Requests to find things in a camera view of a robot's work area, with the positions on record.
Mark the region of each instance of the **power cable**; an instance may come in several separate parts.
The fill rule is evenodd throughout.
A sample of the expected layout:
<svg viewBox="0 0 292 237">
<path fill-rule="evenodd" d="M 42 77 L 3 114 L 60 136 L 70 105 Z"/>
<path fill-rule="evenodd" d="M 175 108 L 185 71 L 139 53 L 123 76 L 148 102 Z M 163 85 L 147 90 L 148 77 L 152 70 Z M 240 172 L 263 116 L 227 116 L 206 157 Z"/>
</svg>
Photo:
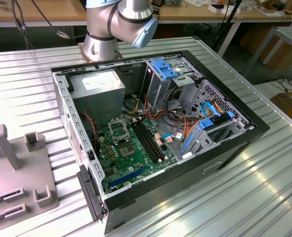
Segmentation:
<svg viewBox="0 0 292 237">
<path fill-rule="evenodd" d="M 17 7 L 18 7 L 18 9 L 19 9 L 21 21 L 17 18 L 16 11 L 15 11 L 15 8 L 14 8 L 14 4 L 16 4 Z M 27 26 L 26 26 L 26 24 L 24 22 L 24 17 L 23 17 L 22 9 L 21 9 L 21 7 L 20 7 L 20 5 L 19 5 L 19 3 L 18 3 L 17 0 L 11 0 L 11 12 L 12 12 L 14 24 L 17 27 L 17 29 L 19 30 L 19 32 L 22 34 L 22 36 L 23 36 L 23 38 L 25 40 L 27 49 L 29 49 L 29 46 L 32 49 L 34 49 L 33 45 L 29 42 L 29 40 L 28 40 L 28 38 L 26 36 Z"/>
<path fill-rule="evenodd" d="M 52 25 L 52 23 L 46 18 L 46 16 L 43 14 L 43 12 L 41 11 L 41 9 L 38 7 L 38 5 L 36 4 L 36 2 L 34 0 L 31 0 L 33 5 L 37 8 L 37 10 L 39 11 L 39 13 L 42 15 L 42 17 L 47 21 L 48 25 L 51 27 L 51 29 L 61 38 L 64 39 L 75 39 L 75 38 L 80 38 L 80 37 L 84 37 L 86 35 L 80 35 L 80 36 L 74 36 L 71 37 L 68 34 L 66 34 L 65 32 L 59 31 L 56 27 L 54 27 Z"/>
<path fill-rule="evenodd" d="M 226 13 L 225 13 L 225 15 L 224 15 L 223 21 L 221 22 L 221 25 L 220 25 L 220 27 L 219 27 L 219 30 L 218 30 L 217 33 L 215 34 L 215 37 L 214 37 L 214 40 L 213 40 L 213 44 L 215 43 L 216 39 L 219 37 L 219 31 L 220 31 L 221 27 L 222 27 L 223 24 L 224 24 L 224 21 L 225 21 L 225 19 L 226 19 L 226 15 L 227 15 L 228 9 L 229 9 L 229 1 L 228 1 L 228 4 L 227 4 L 227 9 L 226 9 Z"/>
</svg>

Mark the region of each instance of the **ram slot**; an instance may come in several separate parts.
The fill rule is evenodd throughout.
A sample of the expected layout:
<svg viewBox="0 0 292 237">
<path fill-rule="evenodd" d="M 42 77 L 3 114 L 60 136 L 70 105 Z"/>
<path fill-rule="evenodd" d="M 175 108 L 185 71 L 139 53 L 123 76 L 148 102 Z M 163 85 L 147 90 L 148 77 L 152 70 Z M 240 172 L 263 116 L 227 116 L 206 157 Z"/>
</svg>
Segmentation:
<svg viewBox="0 0 292 237">
<path fill-rule="evenodd" d="M 154 163 L 158 162 L 160 158 L 163 158 L 163 154 L 142 123 L 133 123 L 132 128 Z"/>
</svg>

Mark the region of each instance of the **red cable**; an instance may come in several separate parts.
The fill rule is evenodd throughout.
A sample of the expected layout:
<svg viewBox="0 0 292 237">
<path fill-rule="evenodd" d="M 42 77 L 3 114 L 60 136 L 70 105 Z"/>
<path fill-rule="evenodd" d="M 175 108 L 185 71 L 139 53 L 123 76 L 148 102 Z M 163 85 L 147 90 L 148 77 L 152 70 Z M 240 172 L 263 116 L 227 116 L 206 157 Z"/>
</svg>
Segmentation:
<svg viewBox="0 0 292 237">
<path fill-rule="evenodd" d="M 96 136 L 96 128 L 94 126 L 94 121 L 90 118 L 90 116 L 84 112 L 82 112 L 83 115 L 85 115 L 87 117 L 87 119 L 89 119 L 89 121 L 91 122 L 91 125 L 92 125 L 92 129 L 93 129 L 93 134 L 95 136 L 95 150 L 96 150 L 96 147 L 97 147 L 97 136 Z"/>
</svg>

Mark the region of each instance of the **blue plastic clip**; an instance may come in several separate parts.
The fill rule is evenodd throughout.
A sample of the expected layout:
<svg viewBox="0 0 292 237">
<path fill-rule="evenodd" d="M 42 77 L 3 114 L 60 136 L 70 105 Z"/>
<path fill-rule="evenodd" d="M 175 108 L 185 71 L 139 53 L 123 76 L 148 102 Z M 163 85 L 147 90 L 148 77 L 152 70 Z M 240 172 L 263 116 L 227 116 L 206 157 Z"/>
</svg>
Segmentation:
<svg viewBox="0 0 292 237">
<path fill-rule="evenodd" d="M 172 79 L 179 76 L 178 73 L 175 73 L 163 59 L 152 60 L 151 63 L 156 68 L 156 70 L 162 74 L 162 78 Z"/>
<path fill-rule="evenodd" d="M 227 114 L 231 119 L 235 117 L 235 115 L 232 111 L 228 111 Z"/>
<path fill-rule="evenodd" d="M 199 125 L 202 129 L 205 129 L 207 127 L 214 125 L 214 123 L 208 118 L 208 119 L 200 121 Z"/>
</svg>

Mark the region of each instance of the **green circuit board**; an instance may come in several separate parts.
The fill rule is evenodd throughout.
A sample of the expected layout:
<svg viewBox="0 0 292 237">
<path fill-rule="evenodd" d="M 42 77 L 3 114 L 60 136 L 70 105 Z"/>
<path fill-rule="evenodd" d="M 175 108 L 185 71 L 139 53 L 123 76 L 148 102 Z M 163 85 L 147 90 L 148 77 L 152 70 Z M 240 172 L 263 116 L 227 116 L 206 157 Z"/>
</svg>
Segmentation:
<svg viewBox="0 0 292 237">
<path fill-rule="evenodd" d="M 150 133 L 157 133 L 155 127 L 152 126 L 152 123 L 148 118 L 143 120 L 142 123 L 148 130 L 150 130 Z M 100 143 L 101 151 L 99 161 L 106 175 L 102 181 L 106 193 L 111 193 L 122 188 L 124 185 L 129 185 L 130 183 L 156 173 L 177 162 L 167 147 L 167 144 L 164 144 L 164 149 L 156 144 L 167 159 L 163 159 L 162 162 L 153 162 L 134 132 L 131 122 L 127 122 L 126 126 L 130 133 L 130 141 L 122 141 L 117 145 L 113 143 L 109 127 L 103 128 L 98 132 L 99 136 L 103 135 L 104 137 L 102 139 L 103 142 Z M 125 180 L 125 182 L 121 182 L 117 185 L 110 186 L 110 182 L 116 181 L 138 170 L 142 170 L 140 175 Z"/>
</svg>

